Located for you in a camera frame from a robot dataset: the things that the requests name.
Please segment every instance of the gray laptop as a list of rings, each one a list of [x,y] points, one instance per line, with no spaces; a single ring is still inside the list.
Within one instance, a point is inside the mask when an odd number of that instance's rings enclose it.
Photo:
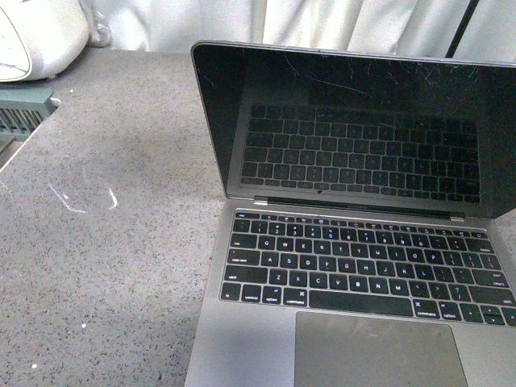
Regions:
[[[186,385],[516,385],[516,67],[192,55],[227,200]]]

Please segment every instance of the laptop screen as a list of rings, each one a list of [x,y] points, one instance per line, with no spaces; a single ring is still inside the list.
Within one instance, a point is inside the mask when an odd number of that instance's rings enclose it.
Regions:
[[[515,207],[515,67],[213,43],[193,62],[228,197]]]

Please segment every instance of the laptop hinge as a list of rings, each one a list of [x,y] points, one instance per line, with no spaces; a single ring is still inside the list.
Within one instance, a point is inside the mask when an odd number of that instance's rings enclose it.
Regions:
[[[279,204],[279,205],[295,205],[295,206],[307,206],[307,207],[318,207],[318,208],[333,208],[336,210],[355,210],[371,213],[382,213],[382,214],[398,214],[398,215],[409,215],[409,216],[423,216],[426,218],[441,218],[451,219],[455,222],[463,222],[464,215],[458,212],[439,211],[439,210],[419,210],[399,207],[386,207],[386,206],[364,206],[359,204],[349,203],[337,203],[337,202],[320,202],[314,200],[302,200],[302,199],[285,199],[285,198],[265,198],[255,197],[255,204],[261,206],[267,206],[268,204]]]
[[[268,199],[264,196],[255,196],[255,205],[257,206],[267,206],[268,205]]]

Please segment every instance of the granite countertop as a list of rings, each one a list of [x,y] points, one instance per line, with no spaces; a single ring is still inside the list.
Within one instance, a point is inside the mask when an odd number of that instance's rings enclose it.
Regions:
[[[62,103],[0,173],[0,384],[182,385],[223,206],[189,56],[31,84]]]

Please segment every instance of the space bar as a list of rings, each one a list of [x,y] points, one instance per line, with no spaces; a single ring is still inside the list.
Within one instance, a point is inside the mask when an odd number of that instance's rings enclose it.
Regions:
[[[394,316],[413,316],[412,304],[406,298],[372,294],[310,291],[311,308],[347,310]]]

